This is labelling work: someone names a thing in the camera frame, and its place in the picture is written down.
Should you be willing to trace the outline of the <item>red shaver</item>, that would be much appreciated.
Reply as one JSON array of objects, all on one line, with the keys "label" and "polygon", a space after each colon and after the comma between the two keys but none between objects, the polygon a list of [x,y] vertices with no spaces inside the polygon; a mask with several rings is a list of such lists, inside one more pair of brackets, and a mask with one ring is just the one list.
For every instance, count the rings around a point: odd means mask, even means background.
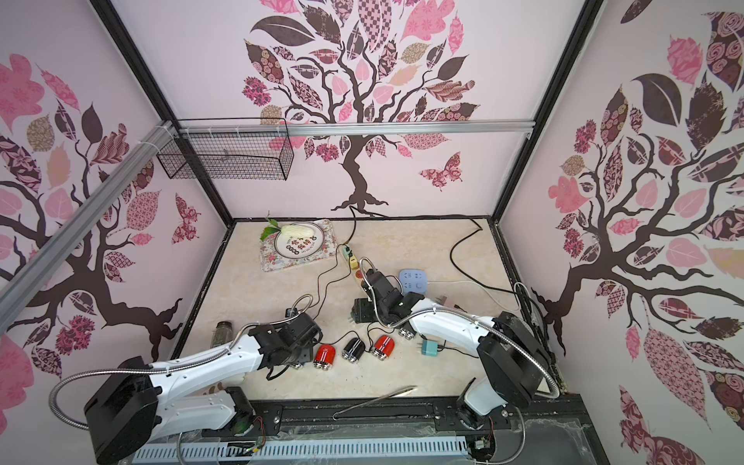
[{"label": "red shaver", "polygon": [[335,356],[335,348],[332,345],[323,344],[315,354],[313,366],[324,371],[330,370],[333,367]]},{"label": "red shaver", "polygon": [[378,360],[387,360],[393,354],[395,342],[389,335],[381,336],[372,347],[372,354]]}]

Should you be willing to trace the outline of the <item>black shaver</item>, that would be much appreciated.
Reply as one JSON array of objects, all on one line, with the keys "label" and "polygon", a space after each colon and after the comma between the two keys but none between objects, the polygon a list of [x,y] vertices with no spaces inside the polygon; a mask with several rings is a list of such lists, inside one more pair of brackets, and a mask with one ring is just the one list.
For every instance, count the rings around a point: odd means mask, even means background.
[{"label": "black shaver", "polygon": [[342,358],[343,360],[347,360],[347,362],[357,363],[366,352],[366,344],[362,339],[360,339],[360,337],[354,337],[344,347]]}]

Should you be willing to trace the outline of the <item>pink charger adapter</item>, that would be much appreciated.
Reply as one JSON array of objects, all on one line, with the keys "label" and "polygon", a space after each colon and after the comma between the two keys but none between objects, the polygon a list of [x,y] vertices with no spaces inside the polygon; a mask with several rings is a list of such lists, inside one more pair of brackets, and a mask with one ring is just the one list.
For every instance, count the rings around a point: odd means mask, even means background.
[{"label": "pink charger adapter", "polygon": [[454,308],[455,307],[455,302],[451,298],[449,298],[448,296],[439,296],[439,298],[437,298],[436,302],[438,304],[440,304],[440,305],[445,306],[445,307],[449,307],[449,308]]}]

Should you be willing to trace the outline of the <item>teal charger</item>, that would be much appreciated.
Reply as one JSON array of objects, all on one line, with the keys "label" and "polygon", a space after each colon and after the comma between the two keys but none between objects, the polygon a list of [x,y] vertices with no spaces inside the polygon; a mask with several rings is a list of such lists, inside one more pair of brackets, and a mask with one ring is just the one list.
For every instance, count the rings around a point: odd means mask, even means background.
[{"label": "teal charger", "polygon": [[439,344],[435,341],[424,339],[422,341],[422,348],[420,348],[420,352],[423,356],[437,356],[440,352],[439,350]]}]

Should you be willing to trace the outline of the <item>blue shaver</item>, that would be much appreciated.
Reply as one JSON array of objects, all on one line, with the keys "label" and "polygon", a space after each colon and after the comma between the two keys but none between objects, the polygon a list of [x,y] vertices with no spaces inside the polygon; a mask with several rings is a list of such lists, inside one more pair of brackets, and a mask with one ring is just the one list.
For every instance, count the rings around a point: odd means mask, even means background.
[{"label": "blue shaver", "polygon": [[414,331],[410,331],[410,329],[399,329],[398,334],[406,340],[412,340],[417,335]]}]

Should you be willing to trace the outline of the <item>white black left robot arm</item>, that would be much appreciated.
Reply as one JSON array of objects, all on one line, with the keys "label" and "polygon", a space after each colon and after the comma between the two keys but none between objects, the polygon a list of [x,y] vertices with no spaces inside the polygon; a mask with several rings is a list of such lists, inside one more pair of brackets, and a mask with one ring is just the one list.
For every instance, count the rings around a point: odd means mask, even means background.
[{"label": "white black left robot arm", "polygon": [[[95,460],[116,464],[148,443],[194,430],[252,427],[256,414],[238,387],[217,393],[207,388],[239,376],[309,362],[323,331],[305,309],[270,323],[251,323],[234,338],[209,350],[146,364],[130,358],[118,368],[88,370],[62,379],[48,396],[60,422],[88,433]],[[104,383],[83,407],[80,422],[63,412],[62,389],[76,381],[102,377]]]}]

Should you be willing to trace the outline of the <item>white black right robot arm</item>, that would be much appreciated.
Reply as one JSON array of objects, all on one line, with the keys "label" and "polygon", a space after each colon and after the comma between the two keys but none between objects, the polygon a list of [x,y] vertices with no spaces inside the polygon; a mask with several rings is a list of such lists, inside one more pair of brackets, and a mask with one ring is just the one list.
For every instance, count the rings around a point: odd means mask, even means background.
[{"label": "white black right robot arm", "polygon": [[537,397],[561,395],[549,371],[548,353],[512,313],[477,316],[423,294],[404,294],[366,258],[360,261],[360,278],[364,302],[372,309],[370,321],[408,339],[442,341],[480,361],[484,375],[468,382],[455,403],[465,427],[481,428],[496,409],[525,409]]}]

